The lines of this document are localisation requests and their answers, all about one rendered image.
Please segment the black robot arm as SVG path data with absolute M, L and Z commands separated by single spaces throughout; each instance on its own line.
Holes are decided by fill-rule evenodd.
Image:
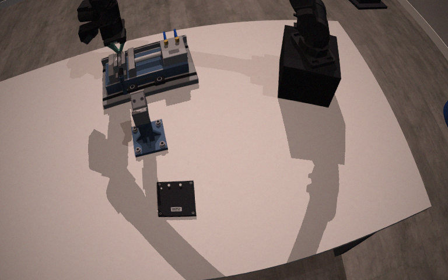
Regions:
M 291 40 L 311 69 L 332 65 L 335 57 L 330 51 L 330 31 L 326 7 L 322 0 L 289 0 L 296 13 L 298 32 L 291 34 Z M 111 24 L 120 15 L 117 0 L 84 0 L 79 5 L 78 20 L 89 22 L 79 26 L 80 41 L 89 44 L 101 33 L 102 40 L 114 37 Z M 91 22 L 92 21 L 92 22 Z M 299 40 L 300 38 L 300 40 Z M 328 52 L 327 52 L 328 50 Z

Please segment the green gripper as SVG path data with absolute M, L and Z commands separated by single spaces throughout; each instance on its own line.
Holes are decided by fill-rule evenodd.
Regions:
M 109 47 L 110 49 L 115 51 L 117 54 L 120 54 L 123 51 L 123 47 L 124 47 L 124 44 L 125 44 L 126 38 L 127 38 L 124 22 L 125 22 L 124 19 L 121 19 L 120 15 L 118 18 L 115 19 L 114 22 L 110 22 L 110 23 L 102 22 L 102 24 L 105 24 L 105 25 L 111 24 L 113 34 L 114 34 L 114 37 L 103 40 L 104 46 Z M 114 44 L 116 42 L 118 42 L 118 43 L 120 42 L 119 49 Z

